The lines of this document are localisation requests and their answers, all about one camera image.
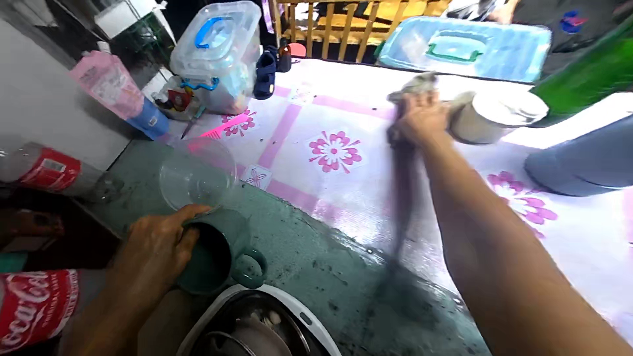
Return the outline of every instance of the wall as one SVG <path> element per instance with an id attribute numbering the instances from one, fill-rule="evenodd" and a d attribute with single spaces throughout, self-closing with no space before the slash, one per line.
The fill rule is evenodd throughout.
<path id="1" fill-rule="evenodd" d="M 96 168 L 108 168 L 134 130 L 86 95 L 61 63 L 2 19 L 0 48 L 0 133 L 19 134 Z"/>

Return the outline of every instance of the wet surface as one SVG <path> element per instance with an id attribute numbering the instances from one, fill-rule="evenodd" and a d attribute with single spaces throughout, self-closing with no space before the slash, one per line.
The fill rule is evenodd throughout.
<path id="1" fill-rule="evenodd" d="M 171 213 L 158 188 L 169 150 L 133 141 L 111 168 L 125 181 L 121 196 L 90 210 L 120 236 L 143 215 Z M 225 206 L 249 219 L 266 283 L 304 303 L 343 355 L 489 355 L 460 297 L 402 267 L 415 241 L 402 242 L 402 256 L 389 253 L 393 241 L 363 245 L 248 184 Z"/>

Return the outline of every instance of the floral tablecloth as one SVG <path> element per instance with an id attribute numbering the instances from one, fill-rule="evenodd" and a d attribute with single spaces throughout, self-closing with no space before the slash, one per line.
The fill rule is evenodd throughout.
<path id="1" fill-rule="evenodd" d="M 226 129 L 226 144 L 242 181 L 278 196 L 340 229 L 368 248 L 395 253 L 392 151 L 386 129 L 395 110 L 386 96 L 415 73 L 365 65 L 299 60 L 277 73 L 275 94 L 251 100 L 249 119 Z M 509 82 L 441 75 L 442 100 L 464 91 L 528 90 Z M 616 94 L 562 124 L 520 129 L 495 145 L 458 150 L 532 228 L 581 294 L 633 341 L 633 194 L 587 198 L 545 193 L 527 177 L 531 152 L 578 137 L 633 110 L 632 93 Z M 203 115 L 188 137 L 227 122 Z M 439 228 L 421 160 L 413 221 L 400 249 L 401 263 L 457 292 L 444 264 Z"/>

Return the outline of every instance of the plastic storage box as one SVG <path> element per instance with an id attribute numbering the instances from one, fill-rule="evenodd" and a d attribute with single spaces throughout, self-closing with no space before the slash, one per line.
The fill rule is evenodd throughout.
<path id="1" fill-rule="evenodd" d="M 541 75 L 550 44 L 551 32 L 545 27 L 417 16 L 397 27 L 378 62 L 394 68 L 533 82 Z"/>
<path id="2" fill-rule="evenodd" d="M 253 95 L 261 17 L 252 1 L 203 7 L 172 52 L 171 68 L 210 111 L 240 114 Z"/>

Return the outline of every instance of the hand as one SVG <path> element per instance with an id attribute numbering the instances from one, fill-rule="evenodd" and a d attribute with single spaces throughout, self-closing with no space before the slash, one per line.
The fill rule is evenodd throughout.
<path id="1" fill-rule="evenodd" d="M 106 290 L 126 307 L 152 307 L 174 284 L 191 259 L 197 229 L 183 234 L 182 223 L 210 207 L 191 204 L 169 216 L 145 216 L 132 224 L 127 245 L 108 272 Z"/>
<path id="2" fill-rule="evenodd" d="M 418 144 L 446 136 L 448 107 L 439 101 L 437 91 L 405 94 L 404 133 Z"/>
<path id="3" fill-rule="evenodd" d="M 488 15 L 488 19 L 492 21 L 496 21 L 502 25 L 509 25 L 512 23 L 512 18 L 514 17 L 515 5 L 513 4 L 505 4 L 494 9 L 490 15 Z"/>

